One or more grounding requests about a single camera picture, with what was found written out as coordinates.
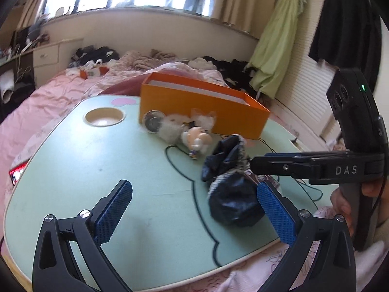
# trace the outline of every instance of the open box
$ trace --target open box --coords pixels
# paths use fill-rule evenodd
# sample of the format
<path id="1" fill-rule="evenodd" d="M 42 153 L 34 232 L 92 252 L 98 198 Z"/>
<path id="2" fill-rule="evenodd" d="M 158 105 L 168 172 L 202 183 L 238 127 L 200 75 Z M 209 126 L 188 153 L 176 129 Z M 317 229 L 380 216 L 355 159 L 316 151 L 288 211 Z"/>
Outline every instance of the open box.
<path id="1" fill-rule="evenodd" d="M 260 137 L 270 115 L 246 93 L 213 83 L 154 72 L 141 86 L 140 123 L 152 110 L 190 117 L 193 108 L 217 113 L 213 133 L 249 139 Z"/>

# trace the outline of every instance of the hand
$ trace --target hand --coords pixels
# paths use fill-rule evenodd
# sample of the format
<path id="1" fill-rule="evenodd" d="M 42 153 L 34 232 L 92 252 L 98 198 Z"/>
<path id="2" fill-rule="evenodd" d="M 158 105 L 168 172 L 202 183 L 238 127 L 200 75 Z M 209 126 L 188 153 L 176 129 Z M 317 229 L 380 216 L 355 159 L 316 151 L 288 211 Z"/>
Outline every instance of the hand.
<path id="1" fill-rule="evenodd" d="M 378 214 L 378 224 L 385 222 L 389 218 L 389 181 L 386 182 L 384 193 L 381 197 L 380 209 Z M 367 197 L 377 197 L 382 186 L 382 179 L 362 183 L 362 193 Z M 331 202 L 337 214 L 342 214 L 347 226 L 349 227 L 350 235 L 354 234 L 352 226 L 353 220 L 351 218 L 351 206 L 349 202 L 342 195 L 340 189 L 336 189 L 331 194 Z"/>

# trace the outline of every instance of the hanging clothes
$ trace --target hanging clothes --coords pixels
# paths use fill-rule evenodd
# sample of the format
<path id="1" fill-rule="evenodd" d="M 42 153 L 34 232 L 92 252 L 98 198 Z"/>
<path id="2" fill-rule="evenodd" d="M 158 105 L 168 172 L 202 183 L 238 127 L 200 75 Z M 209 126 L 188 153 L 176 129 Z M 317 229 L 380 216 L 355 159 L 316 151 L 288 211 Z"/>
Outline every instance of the hanging clothes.
<path id="1" fill-rule="evenodd" d="M 286 74 L 305 0 L 278 0 L 254 54 L 246 67 L 258 69 L 250 85 L 274 99 Z"/>
<path id="2" fill-rule="evenodd" d="M 339 68 L 360 68 L 373 91 L 381 48 L 380 17 L 369 0 L 324 0 L 309 57 Z"/>

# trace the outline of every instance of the silver screw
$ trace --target silver screw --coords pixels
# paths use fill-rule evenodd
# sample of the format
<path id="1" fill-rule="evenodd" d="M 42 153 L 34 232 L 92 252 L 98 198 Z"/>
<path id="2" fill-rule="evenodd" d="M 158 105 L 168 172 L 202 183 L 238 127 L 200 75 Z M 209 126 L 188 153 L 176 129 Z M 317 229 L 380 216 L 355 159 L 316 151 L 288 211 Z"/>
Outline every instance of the silver screw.
<path id="1" fill-rule="evenodd" d="M 80 216 L 82 218 L 87 218 L 90 214 L 91 214 L 91 212 L 89 210 L 82 210 L 80 213 Z"/>
<path id="2" fill-rule="evenodd" d="M 49 214 L 48 216 L 45 217 L 45 222 L 51 222 L 53 220 L 54 216 Z"/>
<path id="3" fill-rule="evenodd" d="M 308 210 L 301 210 L 301 211 L 300 211 L 300 215 L 301 215 L 302 217 L 307 218 L 307 217 L 311 216 L 311 213 L 310 213 Z"/>
<path id="4" fill-rule="evenodd" d="M 343 216 L 343 215 L 338 214 L 338 215 L 336 216 L 336 219 L 337 219 L 339 222 L 344 222 L 344 216 Z"/>

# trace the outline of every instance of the blue gripper pad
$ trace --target blue gripper pad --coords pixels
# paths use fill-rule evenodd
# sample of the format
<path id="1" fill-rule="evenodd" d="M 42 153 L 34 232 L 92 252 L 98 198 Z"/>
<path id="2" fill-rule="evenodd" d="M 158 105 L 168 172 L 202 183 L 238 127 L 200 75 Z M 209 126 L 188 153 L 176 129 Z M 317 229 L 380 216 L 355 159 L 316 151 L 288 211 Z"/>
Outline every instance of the blue gripper pad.
<path id="1" fill-rule="evenodd" d="M 258 184 L 257 198 L 281 242 L 292 246 L 296 240 L 295 223 L 265 182 Z"/>
<path id="2" fill-rule="evenodd" d="M 126 181 L 96 220 L 93 239 L 98 245 L 109 242 L 131 199 L 132 185 Z"/>

